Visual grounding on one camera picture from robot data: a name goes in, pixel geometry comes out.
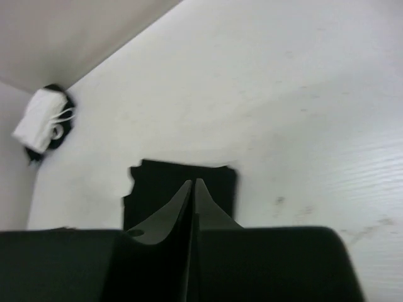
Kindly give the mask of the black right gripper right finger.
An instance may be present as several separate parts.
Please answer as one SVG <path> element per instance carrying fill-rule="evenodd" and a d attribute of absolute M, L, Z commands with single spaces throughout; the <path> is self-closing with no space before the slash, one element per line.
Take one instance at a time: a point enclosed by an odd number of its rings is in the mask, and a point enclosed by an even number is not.
<path fill-rule="evenodd" d="M 203 179 L 193 193 L 191 231 L 191 300 L 225 301 L 235 269 L 230 264 L 228 243 L 232 231 L 241 230 L 212 198 Z"/>

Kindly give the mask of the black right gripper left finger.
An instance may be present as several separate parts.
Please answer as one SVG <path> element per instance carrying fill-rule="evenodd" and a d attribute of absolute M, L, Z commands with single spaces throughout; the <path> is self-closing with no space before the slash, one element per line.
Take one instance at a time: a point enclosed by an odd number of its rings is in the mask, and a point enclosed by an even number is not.
<path fill-rule="evenodd" d="M 191 190 L 192 181 L 185 181 L 167 204 L 128 231 L 139 248 L 135 284 L 147 301 L 186 300 Z"/>

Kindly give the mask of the folded white tank top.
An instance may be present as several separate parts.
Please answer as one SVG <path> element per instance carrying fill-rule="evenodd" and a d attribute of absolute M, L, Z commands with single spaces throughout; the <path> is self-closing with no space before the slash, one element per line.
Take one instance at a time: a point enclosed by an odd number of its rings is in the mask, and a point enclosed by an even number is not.
<path fill-rule="evenodd" d="M 41 88 L 29 100 L 23 117 L 11 136 L 20 144 L 43 154 L 51 139 L 51 126 L 66 100 L 60 92 Z"/>

